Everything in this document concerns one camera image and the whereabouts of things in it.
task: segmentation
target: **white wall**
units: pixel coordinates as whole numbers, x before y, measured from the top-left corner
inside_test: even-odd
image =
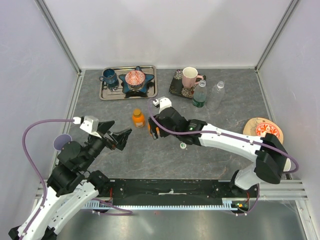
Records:
[[[81,68],[255,66],[290,0],[46,0]]]
[[[21,139],[30,124],[65,118],[77,79],[34,0],[0,1],[0,239],[31,212],[39,179]],[[42,175],[52,164],[61,123],[37,126],[27,148]]]
[[[261,69],[284,145],[320,223],[320,1],[302,0]]]

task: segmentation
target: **gray floor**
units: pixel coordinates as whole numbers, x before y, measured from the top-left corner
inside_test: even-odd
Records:
[[[188,146],[179,147],[173,136],[153,140],[147,127],[136,128],[132,113],[140,108],[145,117],[147,99],[103,101],[99,99],[99,76],[102,70],[86,70],[74,116],[92,115],[100,121],[115,120],[112,131],[132,128],[127,146],[123,151],[104,150],[96,158],[90,171],[101,170],[110,178],[159,178],[159,179],[230,179],[238,169],[250,161],[217,148]],[[219,128],[242,133],[246,122],[254,117],[268,118],[261,90],[253,69],[200,69],[207,77],[210,90],[218,81],[225,82],[225,97],[217,111],[205,105],[192,106],[192,100],[169,93],[174,69],[158,69],[158,95],[169,97],[172,106],[186,119],[199,119]],[[85,132],[73,125],[69,132],[75,141],[83,143]]]
[[[57,240],[307,240],[294,203],[259,202],[248,216],[222,211],[78,212]]]

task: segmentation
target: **orange bottle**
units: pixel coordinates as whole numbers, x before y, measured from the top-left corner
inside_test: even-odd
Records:
[[[133,110],[132,121],[137,128],[142,128],[145,125],[145,116],[139,108]]]

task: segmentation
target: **plastic bottle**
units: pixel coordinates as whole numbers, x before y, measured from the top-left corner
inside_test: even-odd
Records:
[[[209,102],[210,102],[209,105],[211,110],[216,110],[219,107],[224,95],[225,95],[225,83],[223,81],[219,81],[212,88],[211,96],[209,98]]]
[[[196,86],[194,89],[192,104],[197,108],[202,108],[205,105],[206,98],[207,98],[206,81],[200,80],[198,86]]]
[[[132,121],[137,128],[142,128],[145,125],[145,116],[139,108],[133,110]]]

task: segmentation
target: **round wooden board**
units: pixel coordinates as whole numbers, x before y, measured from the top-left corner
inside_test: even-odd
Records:
[[[276,128],[277,128],[277,130],[279,131],[279,134],[280,134],[280,137],[278,137],[278,139],[279,139],[281,144],[284,143],[284,134],[281,131],[280,127],[278,127],[274,122],[272,122],[272,121],[270,121],[270,120],[268,120],[266,118],[263,118],[263,117],[251,118],[246,123],[246,125],[244,126],[243,134],[244,135],[249,135],[249,136],[257,136],[256,127],[260,123],[269,123],[269,124],[272,124],[272,125],[276,126]]]

